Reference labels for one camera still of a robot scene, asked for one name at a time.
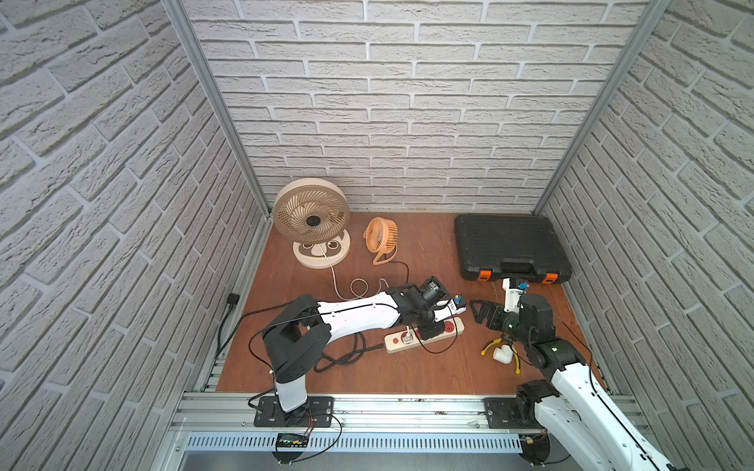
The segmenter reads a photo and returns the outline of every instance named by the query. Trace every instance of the white cable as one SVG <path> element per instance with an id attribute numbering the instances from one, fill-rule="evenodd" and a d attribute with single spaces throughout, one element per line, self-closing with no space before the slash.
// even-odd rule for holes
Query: white cable
<path id="1" fill-rule="evenodd" d="M 338 280 L 336 280 L 335 278 L 335 268 L 333 268 L 333 263 L 329 260 L 329 258 L 327 258 L 326 250 L 325 248 L 323 248 L 322 244 L 320 243 L 318 245 L 320 246 L 320 250 L 322 250 L 322 255 L 324 255 L 325 260 L 327 260 L 327 264 L 330 266 L 330 271 L 332 271 L 333 273 L 333 286 L 335 287 L 335 294 L 337 294 L 338 297 L 342 299 L 343 301 L 354 301 L 356 299 L 364 299 L 365 298 L 364 295 L 366 294 L 366 292 L 369 291 L 369 283 L 367 283 L 366 280 L 363 278 L 354 279 L 353 281 L 351 281 L 351 284 L 348 286 L 348 288 L 351 290 L 351 294 L 356 296 L 355 298 L 346 299 L 340 296 L 340 293 L 338 292 Z M 364 283 L 364 292 L 361 293 L 360 295 L 356 294 L 356 292 L 354 291 L 354 283 L 356 283 L 357 281 Z M 390 285 L 388 285 L 388 281 L 385 278 L 380 278 L 379 286 L 377 287 L 377 292 L 375 293 L 375 295 L 377 295 L 377 293 L 380 292 L 380 289 L 382 289 L 382 282 L 385 282 L 385 287 L 390 288 Z"/>

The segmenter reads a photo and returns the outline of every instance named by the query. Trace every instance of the desk fan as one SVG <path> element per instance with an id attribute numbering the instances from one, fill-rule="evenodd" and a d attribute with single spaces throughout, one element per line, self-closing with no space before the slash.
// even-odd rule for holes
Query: desk fan
<path id="1" fill-rule="evenodd" d="M 309 268 L 328 268 L 348 255 L 351 212 L 340 188 L 322 179 L 299 179 L 275 197 L 276 229 L 293 241 L 293 254 Z"/>

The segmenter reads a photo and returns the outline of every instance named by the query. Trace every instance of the yellow pliers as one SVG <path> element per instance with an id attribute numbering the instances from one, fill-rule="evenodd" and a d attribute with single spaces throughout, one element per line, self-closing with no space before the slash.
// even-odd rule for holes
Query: yellow pliers
<path id="1" fill-rule="evenodd" d="M 501 344 L 501 343 L 503 343 L 503 338 L 502 337 L 496 338 L 495 340 L 489 342 L 482 349 L 481 355 L 484 356 L 487 353 L 487 350 L 489 350 L 490 347 L 494 347 L 495 345 Z M 510 349 L 513 350 L 513 359 L 516 360 L 516 374 L 520 375 L 521 374 L 521 363 L 519 362 L 519 359 L 518 359 L 518 352 L 516 351 L 516 348 L 513 346 L 513 342 L 509 342 L 508 344 L 510 345 Z"/>

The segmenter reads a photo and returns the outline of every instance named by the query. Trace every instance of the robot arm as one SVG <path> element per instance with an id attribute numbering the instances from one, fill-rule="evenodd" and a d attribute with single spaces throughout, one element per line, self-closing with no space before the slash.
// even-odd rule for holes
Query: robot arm
<path id="1" fill-rule="evenodd" d="M 470 301 L 474 319 L 523 344 L 545 380 L 518 388 L 511 418 L 538 422 L 585 471 L 668 471 L 673 465 L 633 426 L 592 375 L 573 345 L 555 336 L 552 307 L 524 293 L 522 280 L 505 280 L 506 305 Z M 517 299 L 515 308 L 508 296 Z"/>
<path id="2" fill-rule="evenodd" d="M 306 403 L 305 375 L 332 341 L 398 325 L 416 325 L 423 339 L 444 332 L 443 320 L 466 310 L 461 296 L 443 301 L 448 295 L 445 286 L 430 277 L 421 286 L 398 286 L 353 301 L 317 302 L 310 295 L 299 296 L 262 334 L 280 408 L 290 412 Z M 302 334 L 299 323 L 308 332 Z"/>

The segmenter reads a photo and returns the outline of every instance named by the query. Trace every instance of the power strip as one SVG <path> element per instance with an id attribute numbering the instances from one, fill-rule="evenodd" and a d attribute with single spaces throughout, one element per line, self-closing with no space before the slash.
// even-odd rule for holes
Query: power strip
<path id="1" fill-rule="evenodd" d="M 458 329 L 458 335 L 464 333 L 464 323 L 463 321 L 461 321 L 460 317 L 445 319 L 445 332 L 438 335 L 437 337 L 430 338 L 429 340 L 422 340 L 421 342 L 426 345 L 431 344 L 432 342 L 443 340 L 444 338 L 455 337 L 456 328 Z M 388 353 L 396 353 L 419 346 L 419 340 L 416 338 L 414 331 L 411 331 L 412 340 L 408 344 L 403 342 L 403 336 L 405 334 L 406 330 L 404 329 L 385 336 L 385 349 L 388 351 Z"/>

